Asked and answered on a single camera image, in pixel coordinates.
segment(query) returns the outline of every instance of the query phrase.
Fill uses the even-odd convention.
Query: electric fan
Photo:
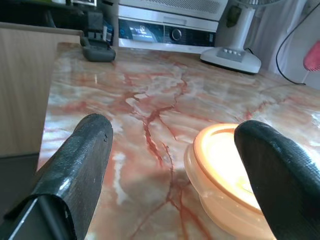
[[[200,59],[219,67],[256,74],[261,67],[261,61],[255,55],[244,50],[244,44],[257,7],[278,3],[282,0],[234,0],[239,6],[229,9],[227,18],[234,28],[235,37],[229,46],[215,47],[204,51]]]

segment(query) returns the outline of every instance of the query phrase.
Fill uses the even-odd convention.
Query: white fan base
[[[217,56],[217,54],[223,51],[224,49],[226,49],[226,47],[214,47],[209,50],[206,50],[201,54],[200,59],[205,62],[221,66],[223,68],[228,68],[239,72],[245,72],[248,74],[257,74],[259,72],[261,67],[261,61],[255,55],[243,50],[235,50],[236,52],[241,53],[243,55],[242,61],[239,62],[232,59]]]

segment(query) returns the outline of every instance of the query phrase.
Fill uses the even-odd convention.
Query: pink object
[[[311,72],[320,71],[320,40],[313,45],[304,57],[303,66]]]

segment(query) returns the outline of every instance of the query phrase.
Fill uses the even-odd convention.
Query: fan pole
[[[246,38],[250,29],[252,19],[255,15],[255,9],[248,6],[242,6],[242,11],[236,26],[234,27],[234,37],[230,48],[236,50],[244,50]]]

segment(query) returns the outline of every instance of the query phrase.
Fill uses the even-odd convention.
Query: white wall
[[[296,29],[288,53],[284,74],[296,81],[301,82],[307,71],[303,66],[303,60],[309,49],[320,40],[320,6]],[[305,83],[320,90],[320,71],[310,72]]]

